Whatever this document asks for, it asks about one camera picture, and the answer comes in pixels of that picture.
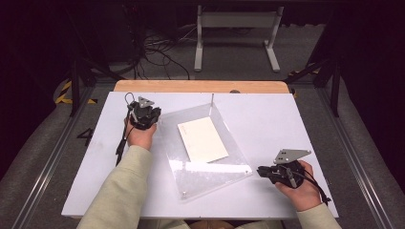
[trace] metal rail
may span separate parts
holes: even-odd
[[[44,166],[41,174],[39,175],[36,183],[33,185],[30,195],[28,196],[24,206],[22,207],[17,219],[14,222],[12,228],[26,228],[32,218],[33,212],[36,206],[42,198],[52,176],[56,169],[56,166],[65,150],[66,142],[70,136],[76,122],[78,121],[83,108],[86,105],[87,100],[90,98],[94,88],[85,88],[83,96],[80,99],[80,106],[74,116],[69,117],[60,138],[57,140],[53,151]]]
[[[328,93],[325,89],[317,89],[316,91],[327,110],[331,123],[333,124],[336,132],[339,135],[339,139],[341,140],[341,143],[345,149],[345,156],[352,168],[355,178],[357,179],[358,185],[360,186],[364,198],[366,199],[370,209],[372,210],[372,214],[378,227],[394,228],[387,213],[384,210],[384,207],[381,204],[381,201],[378,198],[377,193],[375,192],[373,182],[367,176],[367,173],[357,156],[357,152],[352,146],[352,143],[342,122],[338,117],[334,116],[333,111],[330,108],[330,99]]]

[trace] transparent acrylic box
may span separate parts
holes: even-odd
[[[204,163],[191,162],[178,124],[210,117],[228,156]],[[180,193],[180,199],[199,197],[252,175],[244,155],[229,132],[215,103],[163,114],[157,132],[163,141],[167,158]]]

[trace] gray carpet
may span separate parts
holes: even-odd
[[[281,67],[280,73],[273,73],[267,60],[262,44],[267,33],[263,30],[252,30],[248,34],[238,34],[231,30],[205,31],[200,73],[192,71],[195,55],[194,41],[187,40],[168,51],[167,54],[189,71],[191,79],[280,80],[287,77],[291,71],[304,68],[322,29],[318,26],[279,30],[274,50]],[[150,55],[150,60],[161,63],[162,56],[155,53]],[[149,79],[167,78],[163,67],[151,65],[146,61],[142,61],[142,67],[144,76]],[[174,79],[186,78],[185,71],[173,63],[167,67],[167,73]],[[134,73],[127,73],[125,77],[133,78]],[[301,81],[310,79],[311,77],[308,76]],[[303,84],[294,84],[290,87],[297,91],[297,106],[322,170],[331,183],[330,191],[340,215],[338,222],[343,228],[378,228],[344,154],[345,149],[339,135],[331,123],[329,111],[322,104],[317,89]],[[91,98],[98,99],[98,103],[87,104],[84,107],[27,228],[75,228],[77,226],[77,219],[60,216],[86,151],[85,139],[76,137],[88,128],[96,127],[107,93],[113,88],[113,83],[98,83],[94,88]],[[57,105],[55,111],[44,120],[27,141],[9,172],[1,180],[1,228],[11,228],[18,217],[36,178],[44,168],[67,123],[70,110],[69,104]],[[403,228],[405,197],[383,163],[381,155],[353,107],[344,83],[342,83],[339,97],[339,114],[338,120],[344,125],[393,226]],[[286,220],[285,224],[287,228],[300,228],[297,220]]]

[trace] wooden table edge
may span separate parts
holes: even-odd
[[[119,80],[114,92],[288,94],[283,81]]]

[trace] sleeve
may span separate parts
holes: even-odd
[[[297,212],[297,215],[303,229],[341,228],[325,203],[307,211]]]
[[[151,164],[149,151],[131,146],[101,185],[78,228],[137,228]]]

